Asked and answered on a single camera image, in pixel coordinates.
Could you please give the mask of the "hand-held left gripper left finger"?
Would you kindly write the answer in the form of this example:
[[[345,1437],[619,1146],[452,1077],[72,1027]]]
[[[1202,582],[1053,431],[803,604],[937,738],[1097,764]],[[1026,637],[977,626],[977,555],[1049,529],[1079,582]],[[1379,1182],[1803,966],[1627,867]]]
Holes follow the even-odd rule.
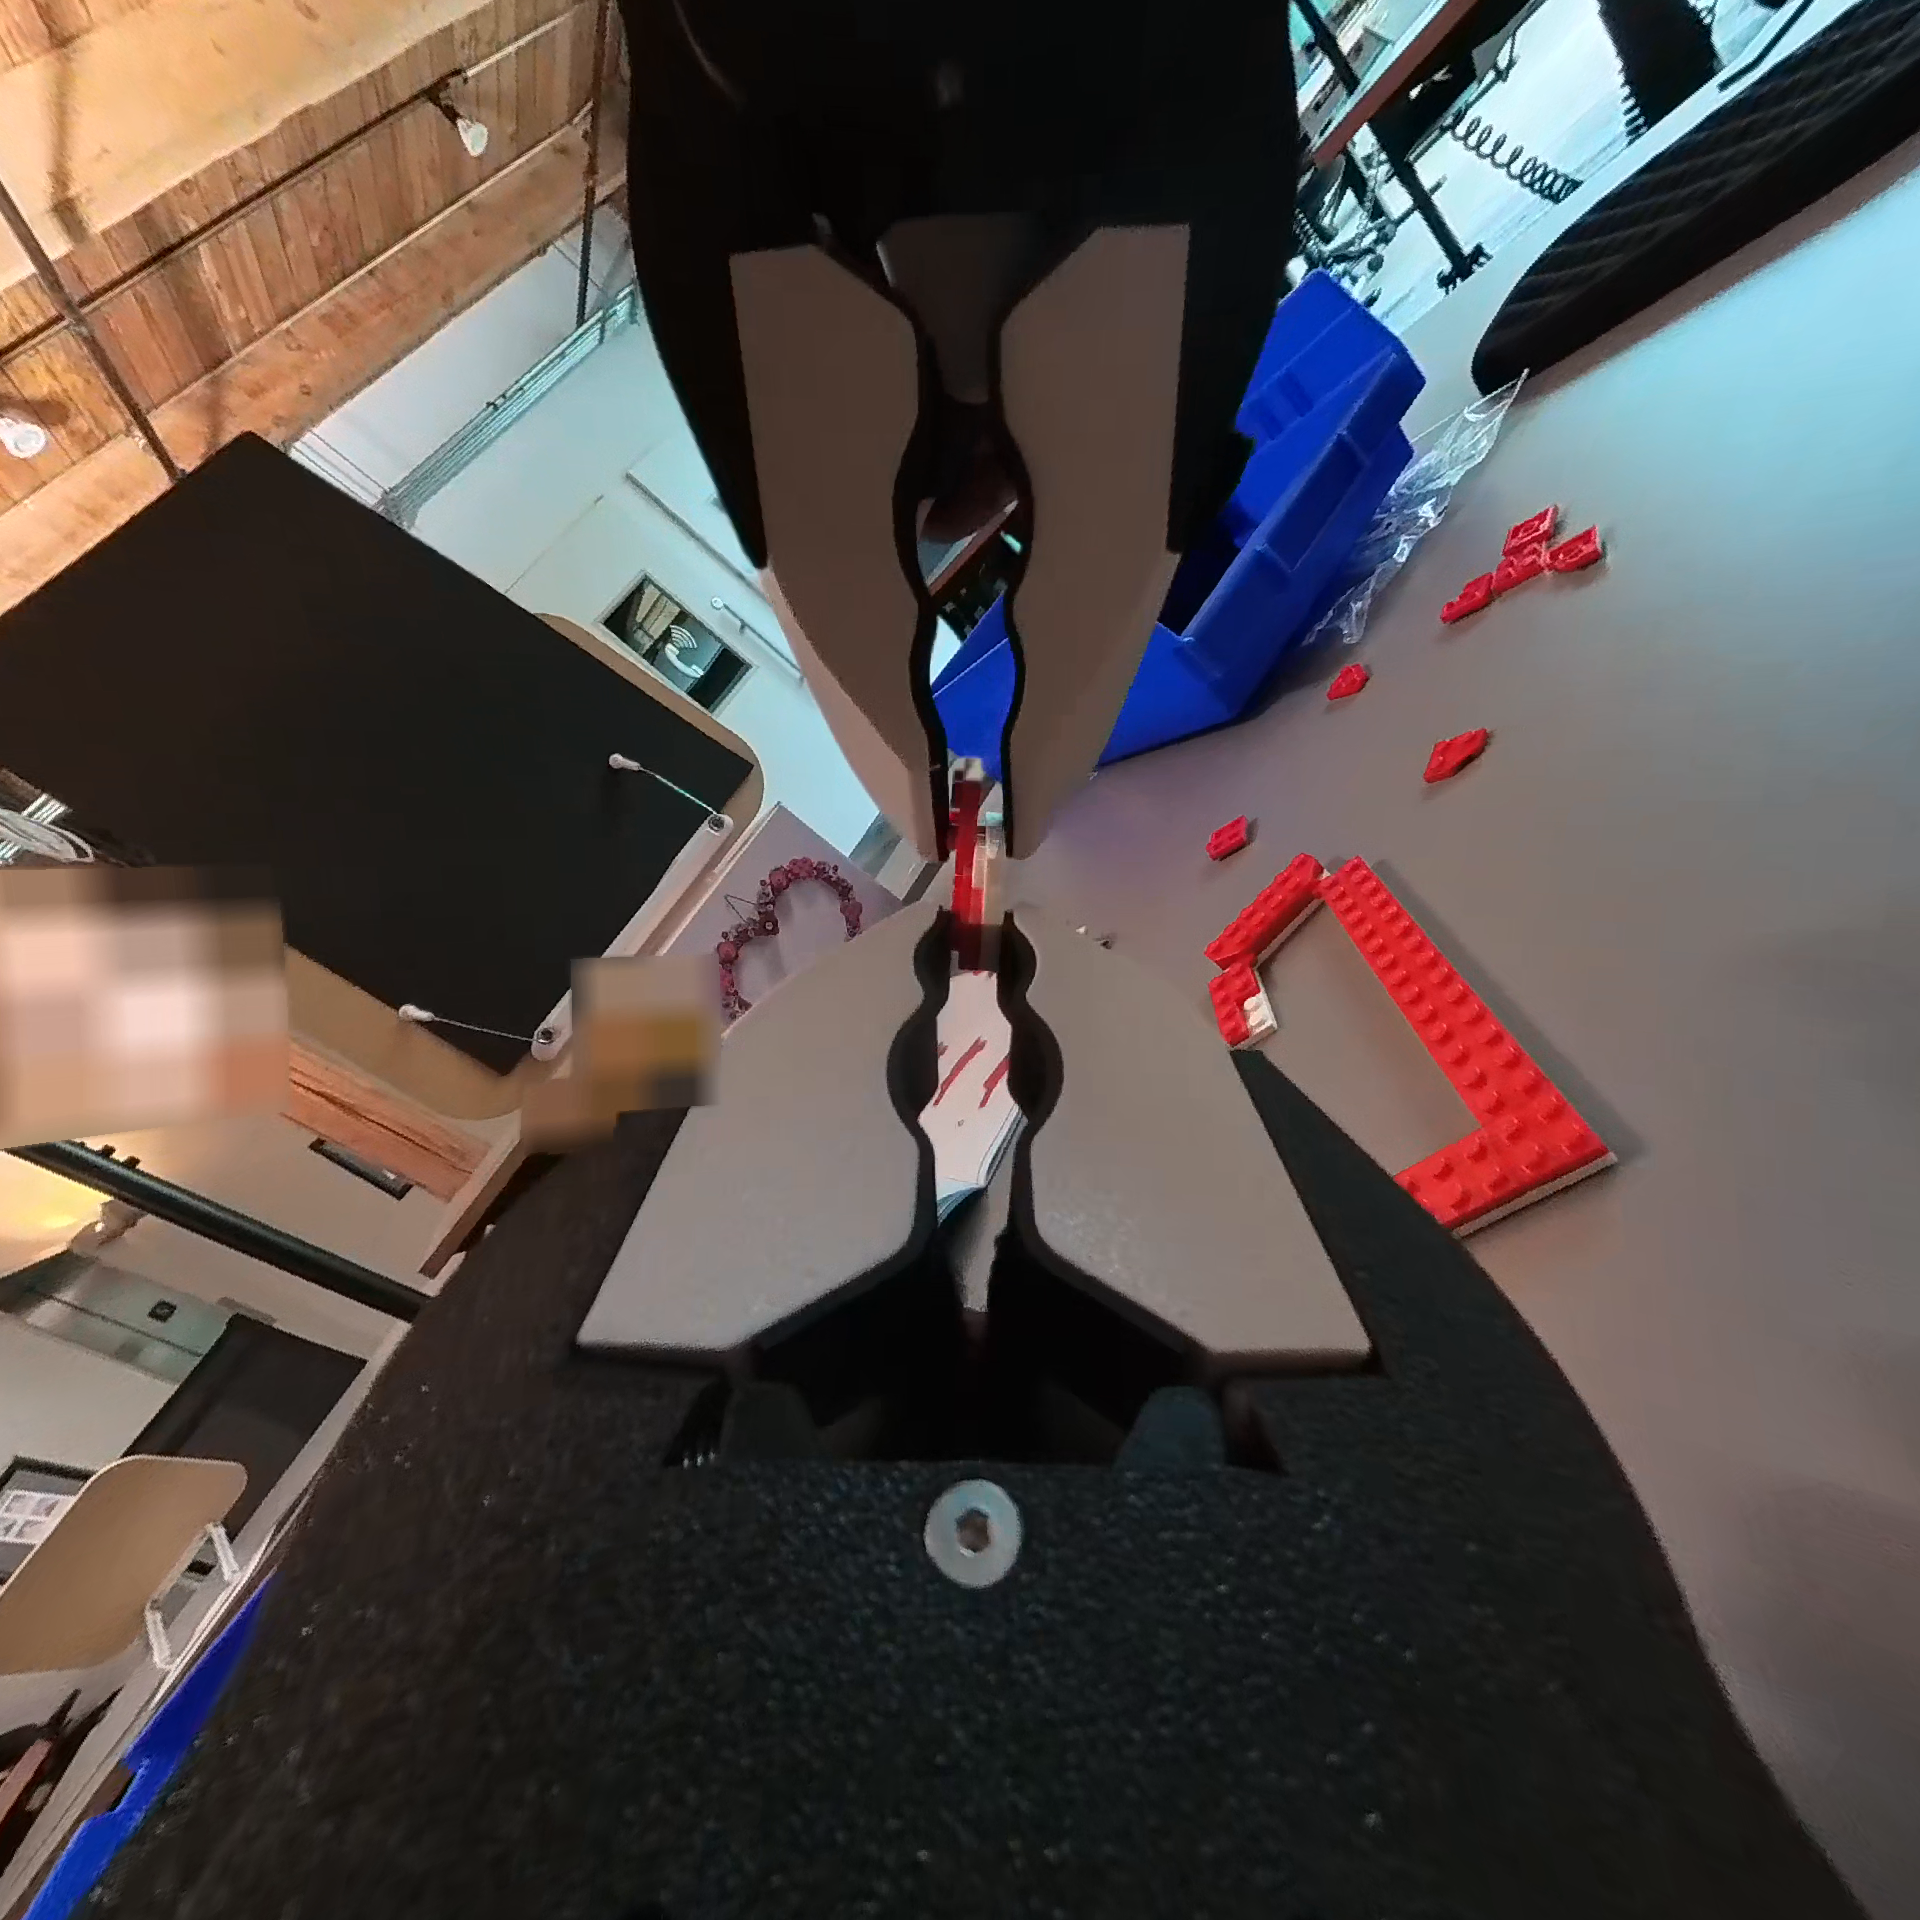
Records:
[[[912,903],[786,981],[722,1043],[577,1334],[594,1356],[741,1361],[920,1258],[949,913]]]

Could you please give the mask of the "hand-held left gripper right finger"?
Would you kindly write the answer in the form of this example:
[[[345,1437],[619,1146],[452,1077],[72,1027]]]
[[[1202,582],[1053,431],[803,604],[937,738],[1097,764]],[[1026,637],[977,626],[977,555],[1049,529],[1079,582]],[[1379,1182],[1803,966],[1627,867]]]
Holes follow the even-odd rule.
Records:
[[[1015,1220],[1064,1281],[1211,1374],[1360,1364],[1369,1334],[1237,1061],[1180,989],[1044,908],[1001,926]]]

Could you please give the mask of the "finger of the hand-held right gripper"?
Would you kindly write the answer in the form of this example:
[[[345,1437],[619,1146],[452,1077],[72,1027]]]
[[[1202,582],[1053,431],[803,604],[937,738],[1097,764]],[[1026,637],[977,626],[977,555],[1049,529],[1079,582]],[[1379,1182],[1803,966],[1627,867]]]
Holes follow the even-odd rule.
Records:
[[[931,715],[920,565],[924,338],[823,246],[729,260],[771,599],[849,765],[924,859],[947,857],[947,750]]]
[[[1188,231],[1095,229],[1000,330],[1000,412],[1031,529],[1007,626],[1011,857],[1034,857],[1093,774],[1159,622],[1180,423]]]

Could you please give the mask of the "small red brick assembly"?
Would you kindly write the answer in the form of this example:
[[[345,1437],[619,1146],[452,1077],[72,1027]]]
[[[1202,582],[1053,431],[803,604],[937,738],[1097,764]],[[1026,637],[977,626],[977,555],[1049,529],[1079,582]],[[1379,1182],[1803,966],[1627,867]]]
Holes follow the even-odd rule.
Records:
[[[952,894],[947,930],[952,963],[957,971],[989,973],[997,969],[1001,829],[989,809],[993,779],[978,756],[963,756],[949,771],[947,845],[952,862]]]

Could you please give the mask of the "large blue storage bin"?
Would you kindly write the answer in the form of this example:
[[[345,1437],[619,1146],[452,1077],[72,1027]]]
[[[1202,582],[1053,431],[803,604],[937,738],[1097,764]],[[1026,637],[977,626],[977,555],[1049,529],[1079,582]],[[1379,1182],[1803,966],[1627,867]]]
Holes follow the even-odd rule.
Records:
[[[1386,388],[1355,387],[1252,450],[1176,572],[1097,764],[1241,721],[1352,579],[1408,463],[1402,412]]]

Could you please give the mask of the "phone sign window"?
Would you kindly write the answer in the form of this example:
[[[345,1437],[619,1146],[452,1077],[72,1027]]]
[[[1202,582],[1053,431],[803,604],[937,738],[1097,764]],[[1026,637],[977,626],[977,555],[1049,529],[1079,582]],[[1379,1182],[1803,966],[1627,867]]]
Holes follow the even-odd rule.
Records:
[[[663,684],[708,713],[753,671],[737,646],[644,573],[604,613],[604,626]]]

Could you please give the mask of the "dark red heart wreath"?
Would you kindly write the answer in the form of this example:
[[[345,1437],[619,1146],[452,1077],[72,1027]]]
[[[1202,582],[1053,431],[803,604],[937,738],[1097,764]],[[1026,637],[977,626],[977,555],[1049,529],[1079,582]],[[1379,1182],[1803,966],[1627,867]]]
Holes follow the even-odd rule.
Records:
[[[722,1019],[728,1025],[745,1017],[753,1001],[738,988],[738,964],[755,941],[773,941],[781,930],[780,913],[788,898],[804,886],[827,890],[836,901],[843,934],[852,941],[864,929],[864,903],[858,897],[852,881],[829,859],[812,855],[792,857],[773,867],[760,882],[749,898],[722,894],[722,903],[732,913],[732,921],[714,945],[717,964],[717,989]]]

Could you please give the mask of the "small blue storage bin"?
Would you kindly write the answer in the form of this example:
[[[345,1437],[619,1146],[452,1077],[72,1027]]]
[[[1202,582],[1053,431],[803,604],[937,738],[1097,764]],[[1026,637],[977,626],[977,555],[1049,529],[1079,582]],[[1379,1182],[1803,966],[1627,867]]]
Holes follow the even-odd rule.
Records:
[[[1427,374],[1404,341],[1327,270],[1308,273],[1280,301],[1256,371],[1239,398],[1235,429],[1248,444],[1247,466],[1223,510],[1244,541],[1277,503],[1300,455],[1283,457],[1285,437],[1322,402],[1354,383],[1384,382],[1388,421],[1421,396]]]

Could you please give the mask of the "red and white brick corner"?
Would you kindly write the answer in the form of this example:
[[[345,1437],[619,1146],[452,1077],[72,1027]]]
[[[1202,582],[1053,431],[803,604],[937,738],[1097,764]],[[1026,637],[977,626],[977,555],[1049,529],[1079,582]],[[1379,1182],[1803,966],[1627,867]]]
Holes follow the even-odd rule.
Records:
[[[1263,964],[1322,908],[1329,875],[1315,855],[1296,855],[1207,946],[1209,999],[1229,1050],[1252,1050],[1277,1030]]]

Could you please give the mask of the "clear plastic bag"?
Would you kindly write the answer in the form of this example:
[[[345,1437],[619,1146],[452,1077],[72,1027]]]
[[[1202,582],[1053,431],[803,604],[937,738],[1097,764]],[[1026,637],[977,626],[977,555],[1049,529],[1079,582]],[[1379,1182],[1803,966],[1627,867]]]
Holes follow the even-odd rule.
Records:
[[[1530,371],[1522,371],[1412,442],[1412,460],[1362,531],[1327,613],[1304,636],[1308,653],[1360,642],[1377,601],[1441,529],[1457,492],[1493,457],[1528,383]]]

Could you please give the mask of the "black metal beam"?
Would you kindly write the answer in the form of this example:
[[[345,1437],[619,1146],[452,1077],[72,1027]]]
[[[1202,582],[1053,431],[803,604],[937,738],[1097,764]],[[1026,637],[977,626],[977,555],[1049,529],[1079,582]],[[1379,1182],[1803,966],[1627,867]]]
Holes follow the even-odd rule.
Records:
[[[171,1183],[80,1140],[9,1146],[5,1153],[13,1162],[85,1186],[115,1203],[125,1203],[137,1214],[179,1228],[201,1242],[217,1243],[303,1285],[381,1311],[396,1321],[413,1324],[428,1307],[428,1293],[419,1286],[408,1286],[312,1239],[284,1233],[273,1222]]]

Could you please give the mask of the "black partition panel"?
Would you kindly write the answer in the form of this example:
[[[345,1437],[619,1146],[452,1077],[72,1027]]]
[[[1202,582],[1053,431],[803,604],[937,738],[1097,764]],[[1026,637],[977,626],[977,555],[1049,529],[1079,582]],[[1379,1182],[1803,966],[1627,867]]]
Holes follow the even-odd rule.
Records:
[[[5,613],[2,758],[109,849],[265,881],[295,1037],[461,1116],[761,801],[644,666],[257,434]]]

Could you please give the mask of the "black foam mat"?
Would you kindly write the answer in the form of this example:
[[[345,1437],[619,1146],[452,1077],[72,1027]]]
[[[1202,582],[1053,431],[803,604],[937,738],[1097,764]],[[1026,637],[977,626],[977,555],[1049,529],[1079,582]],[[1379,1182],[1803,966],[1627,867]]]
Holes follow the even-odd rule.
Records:
[[[1464,372],[1549,394],[1708,313],[1791,365],[1916,317],[1916,13],[1855,12],[1689,110],[1488,298]]]

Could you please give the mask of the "black ribbed foam block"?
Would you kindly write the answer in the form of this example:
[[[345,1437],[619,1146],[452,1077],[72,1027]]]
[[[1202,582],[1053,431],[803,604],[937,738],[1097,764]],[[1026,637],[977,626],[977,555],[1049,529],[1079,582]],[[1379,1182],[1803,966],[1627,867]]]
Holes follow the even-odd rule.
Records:
[[[1597,3],[1626,140],[1644,138],[1763,34],[1778,3]]]

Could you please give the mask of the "pale wooden chair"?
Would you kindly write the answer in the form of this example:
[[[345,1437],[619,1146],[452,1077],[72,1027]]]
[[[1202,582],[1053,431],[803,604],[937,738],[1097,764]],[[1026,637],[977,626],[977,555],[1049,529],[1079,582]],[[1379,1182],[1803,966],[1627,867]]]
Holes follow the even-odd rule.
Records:
[[[237,1579],[225,1523],[248,1486],[243,1463],[208,1455],[121,1455],[91,1475],[5,1583],[2,1676],[82,1673],[132,1646],[171,1673],[161,1607],[201,1547]]]

